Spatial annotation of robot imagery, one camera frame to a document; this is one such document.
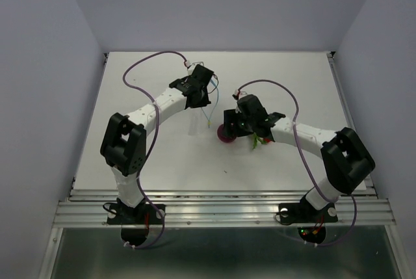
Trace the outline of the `white daikon radish with leaves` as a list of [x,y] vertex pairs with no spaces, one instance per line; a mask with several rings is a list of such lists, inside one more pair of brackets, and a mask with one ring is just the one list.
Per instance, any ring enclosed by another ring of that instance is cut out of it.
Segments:
[[259,137],[256,133],[252,134],[253,144],[252,150],[255,150],[259,144],[263,144],[263,139]]

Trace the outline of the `purple red onion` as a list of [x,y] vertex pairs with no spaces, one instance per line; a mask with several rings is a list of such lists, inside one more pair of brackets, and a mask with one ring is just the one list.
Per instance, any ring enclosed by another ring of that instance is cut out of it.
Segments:
[[224,143],[231,143],[236,139],[236,136],[227,136],[226,130],[223,124],[221,124],[216,130],[217,137],[220,141]]

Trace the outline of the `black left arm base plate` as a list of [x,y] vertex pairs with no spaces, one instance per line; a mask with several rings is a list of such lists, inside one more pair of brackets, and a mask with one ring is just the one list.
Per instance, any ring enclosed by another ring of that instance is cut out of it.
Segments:
[[108,225],[161,225],[162,218],[158,211],[145,202],[135,208],[123,203],[106,202],[103,209],[107,212]]

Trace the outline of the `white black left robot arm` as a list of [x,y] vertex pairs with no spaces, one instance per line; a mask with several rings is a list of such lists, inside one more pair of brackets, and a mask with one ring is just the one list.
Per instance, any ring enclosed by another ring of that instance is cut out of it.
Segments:
[[159,126],[169,117],[186,109],[209,105],[208,85],[215,73],[201,64],[190,68],[188,75],[176,79],[157,98],[131,113],[113,114],[107,125],[100,154],[112,170],[118,189],[122,215],[131,223],[144,218],[144,196],[137,184],[147,155],[146,139],[157,135]]

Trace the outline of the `clear zip top bag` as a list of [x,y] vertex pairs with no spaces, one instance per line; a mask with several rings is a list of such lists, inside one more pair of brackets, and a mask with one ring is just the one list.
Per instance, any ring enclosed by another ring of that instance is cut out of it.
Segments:
[[212,94],[213,92],[216,93],[216,98],[214,105],[211,107],[209,113],[207,113],[207,110],[204,108],[201,108],[200,110],[192,111],[190,114],[190,125],[188,129],[188,135],[190,136],[196,136],[202,133],[203,130],[208,129],[210,130],[212,126],[212,118],[213,114],[218,106],[218,102],[220,100],[220,91],[219,91],[219,79],[217,75],[213,75],[213,79],[210,81],[210,83],[213,86],[213,89],[209,91],[209,94]]

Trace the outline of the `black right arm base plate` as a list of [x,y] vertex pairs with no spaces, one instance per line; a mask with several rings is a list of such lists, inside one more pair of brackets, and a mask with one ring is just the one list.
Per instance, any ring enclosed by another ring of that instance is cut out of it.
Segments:
[[335,223],[338,222],[335,204],[329,203],[320,210],[316,210],[307,203],[282,203],[278,205],[278,212],[274,215],[275,220],[284,225],[292,224],[314,224],[321,222]]

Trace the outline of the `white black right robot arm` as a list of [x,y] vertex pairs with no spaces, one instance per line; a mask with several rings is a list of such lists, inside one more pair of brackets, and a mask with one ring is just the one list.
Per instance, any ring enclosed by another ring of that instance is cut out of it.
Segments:
[[315,220],[322,209],[357,186],[375,169],[376,163],[358,134],[349,127],[340,131],[298,124],[284,114],[268,113],[257,96],[237,100],[237,107],[224,111],[218,138],[233,142],[239,137],[256,135],[263,140],[295,146],[303,162],[303,151],[322,159],[326,178],[313,180],[314,187],[299,205],[303,219]]

